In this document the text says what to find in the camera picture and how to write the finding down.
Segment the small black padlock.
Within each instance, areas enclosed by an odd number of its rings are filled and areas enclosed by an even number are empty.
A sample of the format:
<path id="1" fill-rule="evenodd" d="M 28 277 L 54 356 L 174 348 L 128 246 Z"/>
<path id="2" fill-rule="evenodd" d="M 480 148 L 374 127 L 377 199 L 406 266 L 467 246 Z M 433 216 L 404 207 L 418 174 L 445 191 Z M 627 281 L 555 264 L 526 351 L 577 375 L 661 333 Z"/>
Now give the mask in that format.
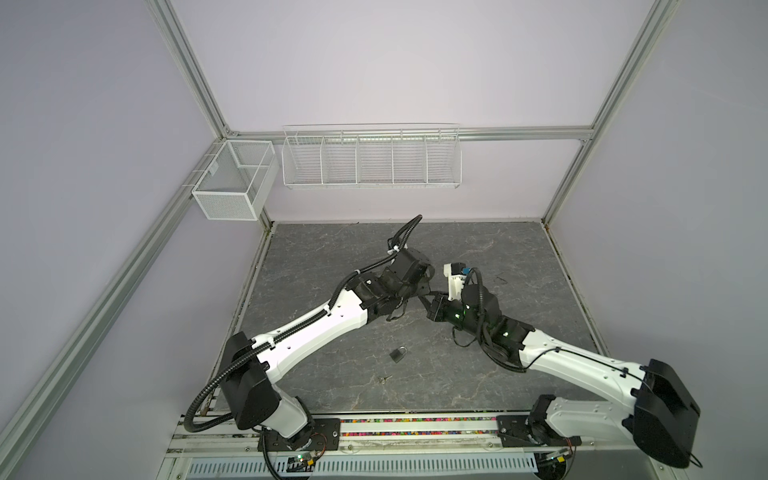
<path id="1" fill-rule="evenodd" d="M 394 363 L 399 363 L 405 357 L 407 352 L 408 350 L 406 347 L 404 346 L 397 347 L 390 352 L 390 358 Z"/>

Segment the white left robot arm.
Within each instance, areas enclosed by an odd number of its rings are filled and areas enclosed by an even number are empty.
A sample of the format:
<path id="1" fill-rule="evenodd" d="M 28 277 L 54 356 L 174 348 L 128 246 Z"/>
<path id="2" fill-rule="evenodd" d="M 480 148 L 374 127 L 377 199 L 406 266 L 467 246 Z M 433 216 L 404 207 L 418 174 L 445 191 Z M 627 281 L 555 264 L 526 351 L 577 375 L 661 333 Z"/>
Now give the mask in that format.
<path id="1" fill-rule="evenodd" d="M 267 333 L 230 337 L 219 372 L 188 407 L 184 429 L 200 433 L 232 420 L 241 430 L 271 431 L 292 450 L 307 446 L 314 419 L 278 382 L 328 343 L 378 318 L 395 319 L 410 299 L 427 292 L 434 269 L 407 247 L 421 220 L 415 216 L 403 225 L 388 239 L 385 258 L 345 276 L 322 305 Z"/>

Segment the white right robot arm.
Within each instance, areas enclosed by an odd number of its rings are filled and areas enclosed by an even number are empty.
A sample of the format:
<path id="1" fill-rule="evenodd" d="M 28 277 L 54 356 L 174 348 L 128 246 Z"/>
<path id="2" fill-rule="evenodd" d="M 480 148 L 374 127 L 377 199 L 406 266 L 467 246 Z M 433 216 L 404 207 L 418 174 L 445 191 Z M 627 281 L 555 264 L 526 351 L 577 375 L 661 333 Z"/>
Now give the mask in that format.
<path id="1" fill-rule="evenodd" d="M 673 468 L 700 467 L 694 453 L 701 409 L 675 369 L 658 359 L 645 364 L 591 352 L 504 315 L 478 271 L 448 268 L 446 292 L 421 296 L 427 316 L 471 335 L 470 344 L 497 366 L 514 373 L 543 372 L 606 402 L 586 413 L 543 394 L 527 425 L 535 443 L 572 437 L 627 438 L 643 453 Z"/>

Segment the white mesh box basket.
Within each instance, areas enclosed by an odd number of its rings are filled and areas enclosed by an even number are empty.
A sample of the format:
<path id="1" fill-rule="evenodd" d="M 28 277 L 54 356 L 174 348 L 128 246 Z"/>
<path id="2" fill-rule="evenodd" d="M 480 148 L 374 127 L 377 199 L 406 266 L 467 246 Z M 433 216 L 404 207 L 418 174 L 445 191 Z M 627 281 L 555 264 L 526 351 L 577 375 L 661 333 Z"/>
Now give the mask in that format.
<path id="1" fill-rule="evenodd" d="M 272 142 L 225 140 L 192 194 L 208 220 L 258 221 L 278 171 Z"/>

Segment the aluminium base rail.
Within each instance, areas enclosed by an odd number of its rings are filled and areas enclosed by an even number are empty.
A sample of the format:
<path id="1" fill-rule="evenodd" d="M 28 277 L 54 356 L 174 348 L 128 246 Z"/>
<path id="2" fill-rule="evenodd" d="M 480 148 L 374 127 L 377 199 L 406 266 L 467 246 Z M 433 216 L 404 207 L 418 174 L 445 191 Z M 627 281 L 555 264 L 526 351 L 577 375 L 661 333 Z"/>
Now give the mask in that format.
<path id="1" fill-rule="evenodd" d="M 330 454 L 422 454 L 512 451 L 634 450 L 628 438 L 603 439 L 580 434 L 571 440 L 539 440 L 520 411 L 428 413 L 331 413 L 314 418 L 309 449 Z M 166 454 L 170 457 L 244 456 L 259 452 L 264 439 L 272 453 L 287 453 L 287 443 L 258 427 L 239 430 L 232 420 L 201 433 L 179 426 Z"/>

